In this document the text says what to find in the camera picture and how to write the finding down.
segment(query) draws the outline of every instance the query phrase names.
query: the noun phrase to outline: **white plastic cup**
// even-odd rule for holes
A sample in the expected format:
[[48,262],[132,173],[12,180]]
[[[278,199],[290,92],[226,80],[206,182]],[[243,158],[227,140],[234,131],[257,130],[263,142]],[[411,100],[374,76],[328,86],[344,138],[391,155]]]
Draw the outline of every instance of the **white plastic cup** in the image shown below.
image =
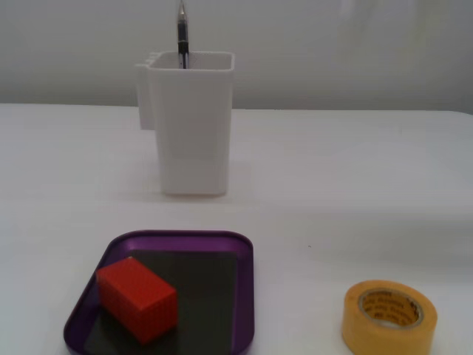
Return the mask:
[[192,52],[187,70],[177,52],[153,59],[137,66],[137,91],[141,122],[154,121],[162,191],[225,194],[234,54]]

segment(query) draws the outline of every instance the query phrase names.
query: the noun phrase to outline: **white table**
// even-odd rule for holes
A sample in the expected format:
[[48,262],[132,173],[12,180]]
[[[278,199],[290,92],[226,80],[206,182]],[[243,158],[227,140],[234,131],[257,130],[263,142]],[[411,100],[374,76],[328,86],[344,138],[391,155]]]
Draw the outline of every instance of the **white table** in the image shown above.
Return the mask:
[[171,198],[137,109],[0,105],[0,354],[67,354],[86,281],[135,229],[253,241],[251,355],[350,354],[344,293],[373,278],[433,301],[433,355],[473,354],[471,116],[235,110],[231,139],[226,196]]

